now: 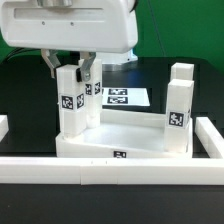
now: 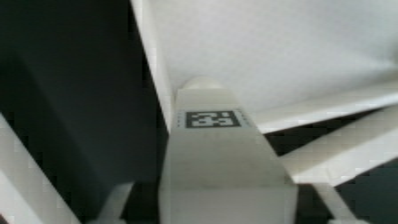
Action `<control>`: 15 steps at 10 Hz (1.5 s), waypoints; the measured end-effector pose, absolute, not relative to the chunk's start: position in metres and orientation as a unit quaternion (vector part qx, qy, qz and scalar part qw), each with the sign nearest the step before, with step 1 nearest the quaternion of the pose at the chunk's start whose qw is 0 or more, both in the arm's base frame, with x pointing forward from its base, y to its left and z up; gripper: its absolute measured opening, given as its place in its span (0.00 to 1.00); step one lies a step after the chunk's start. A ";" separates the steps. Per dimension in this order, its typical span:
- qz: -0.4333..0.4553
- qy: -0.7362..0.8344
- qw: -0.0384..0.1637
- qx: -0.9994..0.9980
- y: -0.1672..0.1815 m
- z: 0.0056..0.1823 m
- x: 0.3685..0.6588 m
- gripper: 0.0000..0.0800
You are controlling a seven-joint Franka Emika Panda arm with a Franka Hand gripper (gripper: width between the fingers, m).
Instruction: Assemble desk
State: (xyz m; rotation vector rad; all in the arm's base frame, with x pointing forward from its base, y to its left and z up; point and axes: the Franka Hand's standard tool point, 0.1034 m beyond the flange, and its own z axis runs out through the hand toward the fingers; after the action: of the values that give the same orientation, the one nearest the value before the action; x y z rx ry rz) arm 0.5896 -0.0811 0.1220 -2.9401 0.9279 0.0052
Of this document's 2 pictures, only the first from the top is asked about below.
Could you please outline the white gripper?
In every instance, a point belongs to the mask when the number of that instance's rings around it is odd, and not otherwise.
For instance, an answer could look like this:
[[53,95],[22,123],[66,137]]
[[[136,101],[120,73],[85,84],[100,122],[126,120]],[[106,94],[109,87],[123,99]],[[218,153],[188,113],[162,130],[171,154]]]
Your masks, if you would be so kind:
[[52,78],[57,50],[89,51],[80,53],[84,82],[95,52],[125,53],[138,41],[134,0],[0,0],[0,31],[10,46],[42,49]]

